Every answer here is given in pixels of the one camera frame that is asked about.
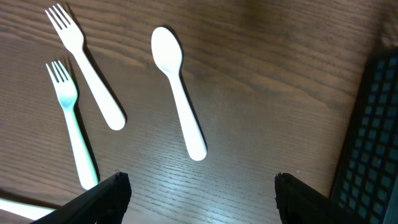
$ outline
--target spoon handle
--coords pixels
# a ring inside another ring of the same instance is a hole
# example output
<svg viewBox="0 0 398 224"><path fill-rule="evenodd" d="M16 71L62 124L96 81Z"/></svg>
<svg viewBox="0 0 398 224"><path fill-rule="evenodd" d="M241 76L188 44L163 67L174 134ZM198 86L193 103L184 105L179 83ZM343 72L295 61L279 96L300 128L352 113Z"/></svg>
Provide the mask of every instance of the spoon handle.
<svg viewBox="0 0 398 224"><path fill-rule="evenodd" d="M177 106L178 117L180 118L182 134L189 156L194 161L200 161L207 155L207 149L203 136L201 135L198 123L192 113L187 96L183 89L179 75L176 78L169 78L172 87L175 105Z"/></svg>

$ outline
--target fork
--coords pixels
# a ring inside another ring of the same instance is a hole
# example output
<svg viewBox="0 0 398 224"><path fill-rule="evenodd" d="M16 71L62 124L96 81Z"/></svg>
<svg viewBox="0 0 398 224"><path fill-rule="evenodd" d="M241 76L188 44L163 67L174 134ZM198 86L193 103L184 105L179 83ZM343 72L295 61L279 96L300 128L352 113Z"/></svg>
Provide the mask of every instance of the fork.
<svg viewBox="0 0 398 224"><path fill-rule="evenodd" d="M47 10L45 10L45 13L60 36L65 48L70 51L79 64L106 123L113 130L117 131L122 129L126 124L126 119L120 107L87 59L87 56L83 51L83 33L67 12L65 12L59 4L57 5L62 14L55 6L52 6L55 12L51 7L49 8L49 11L53 16L51 16Z"/></svg>
<svg viewBox="0 0 398 224"><path fill-rule="evenodd" d="M77 89L68 71L60 61L52 62L51 64L55 75L51 72L49 65L45 65L49 70L58 101L67 121L70 143L72 145L73 156L75 157L80 184L84 189L89 190L98 184L98 178L73 110L78 95Z"/></svg>

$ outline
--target spoon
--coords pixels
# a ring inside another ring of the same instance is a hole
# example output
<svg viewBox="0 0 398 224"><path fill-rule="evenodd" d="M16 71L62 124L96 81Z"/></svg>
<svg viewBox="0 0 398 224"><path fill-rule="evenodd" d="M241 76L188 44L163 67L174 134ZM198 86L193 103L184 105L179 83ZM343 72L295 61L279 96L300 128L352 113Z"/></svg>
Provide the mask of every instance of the spoon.
<svg viewBox="0 0 398 224"><path fill-rule="evenodd" d="M155 64L169 78L188 154L194 161L200 161L206 157L207 149L181 83L180 45L168 29L158 27L152 33L151 46Z"/></svg>

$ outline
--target wooden table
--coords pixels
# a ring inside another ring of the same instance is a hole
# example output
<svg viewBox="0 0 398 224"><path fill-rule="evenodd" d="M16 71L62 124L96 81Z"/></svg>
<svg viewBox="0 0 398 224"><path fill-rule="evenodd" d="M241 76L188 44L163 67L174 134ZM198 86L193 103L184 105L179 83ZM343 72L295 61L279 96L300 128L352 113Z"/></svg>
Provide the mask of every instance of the wooden table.
<svg viewBox="0 0 398 224"><path fill-rule="evenodd" d="M0 0L3 196L63 205L84 192L45 68L67 55L101 180L129 174L124 223L280 223L278 172L328 196L386 1L68 1L127 114L121 131L106 125L45 15L55 3ZM183 78L208 145L201 162L187 154L152 58L152 31L164 24L185 52ZM0 211L0 222L29 220Z"/></svg>

